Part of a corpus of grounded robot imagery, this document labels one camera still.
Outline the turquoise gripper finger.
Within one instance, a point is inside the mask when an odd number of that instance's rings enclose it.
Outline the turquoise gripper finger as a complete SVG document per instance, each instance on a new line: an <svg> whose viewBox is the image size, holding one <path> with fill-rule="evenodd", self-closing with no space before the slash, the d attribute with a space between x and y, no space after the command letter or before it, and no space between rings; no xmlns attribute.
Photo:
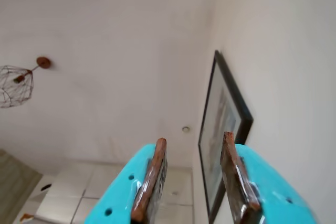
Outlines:
<svg viewBox="0 0 336 224"><path fill-rule="evenodd" d="M167 142L143 146L128 161L84 223L154 223L167 174Z"/></svg>
<svg viewBox="0 0 336 224"><path fill-rule="evenodd" d="M296 190L232 132L224 133L221 168L234 223L317 223Z"/></svg>

